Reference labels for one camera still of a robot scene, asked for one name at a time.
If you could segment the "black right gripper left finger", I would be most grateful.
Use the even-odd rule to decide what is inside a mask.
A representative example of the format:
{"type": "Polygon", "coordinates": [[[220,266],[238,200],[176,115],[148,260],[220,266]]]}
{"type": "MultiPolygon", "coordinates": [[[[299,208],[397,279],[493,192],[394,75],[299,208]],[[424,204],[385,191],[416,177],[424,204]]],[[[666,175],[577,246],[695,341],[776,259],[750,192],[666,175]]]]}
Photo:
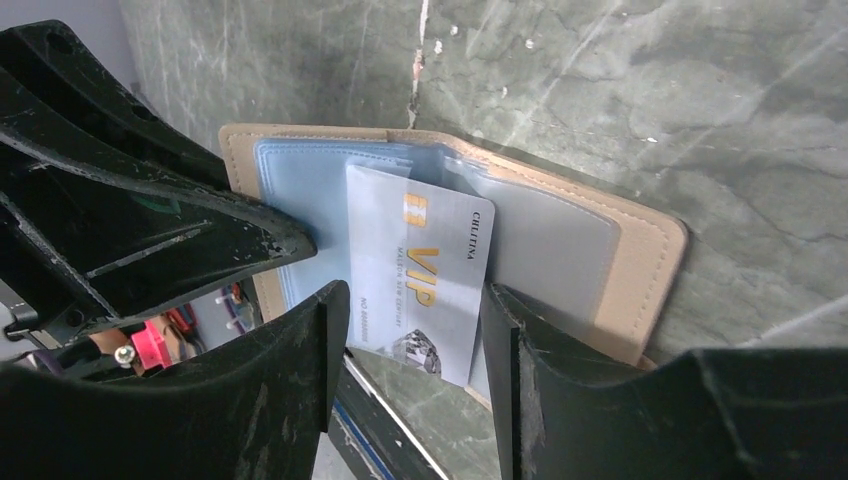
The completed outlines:
{"type": "Polygon", "coordinates": [[[350,318],[335,280],[157,374],[91,382],[1,367],[5,479],[308,479],[350,318]]]}

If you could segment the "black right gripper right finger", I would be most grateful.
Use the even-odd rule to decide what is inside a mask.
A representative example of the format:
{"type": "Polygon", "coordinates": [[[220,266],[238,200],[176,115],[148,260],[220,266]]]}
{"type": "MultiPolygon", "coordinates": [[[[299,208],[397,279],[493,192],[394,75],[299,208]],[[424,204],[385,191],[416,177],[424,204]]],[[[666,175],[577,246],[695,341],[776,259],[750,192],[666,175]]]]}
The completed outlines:
{"type": "Polygon", "coordinates": [[[498,284],[482,343],[505,479],[843,479],[843,348],[690,350],[651,371],[498,284]]]}

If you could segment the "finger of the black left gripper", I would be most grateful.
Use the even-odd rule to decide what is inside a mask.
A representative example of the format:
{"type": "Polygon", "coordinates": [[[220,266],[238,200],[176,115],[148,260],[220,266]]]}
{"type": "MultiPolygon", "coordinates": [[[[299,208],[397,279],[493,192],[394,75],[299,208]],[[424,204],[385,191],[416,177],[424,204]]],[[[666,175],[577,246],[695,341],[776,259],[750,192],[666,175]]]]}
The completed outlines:
{"type": "Polygon", "coordinates": [[[39,100],[105,144],[217,190],[223,160],[160,119],[59,20],[1,32],[1,66],[39,100]]]}
{"type": "Polygon", "coordinates": [[[10,338],[64,345],[316,251],[292,217],[75,127],[1,131],[10,338]]]}

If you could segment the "silver VIP card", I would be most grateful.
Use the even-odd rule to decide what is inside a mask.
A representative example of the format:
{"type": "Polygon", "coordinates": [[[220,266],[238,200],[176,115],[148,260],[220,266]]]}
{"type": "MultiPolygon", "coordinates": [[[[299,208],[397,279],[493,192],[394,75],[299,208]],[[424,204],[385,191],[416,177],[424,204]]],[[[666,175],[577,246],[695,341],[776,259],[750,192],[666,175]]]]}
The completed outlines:
{"type": "Polygon", "coordinates": [[[466,386],[494,204],[364,166],[346,182],[350,344],[466,386]]]}

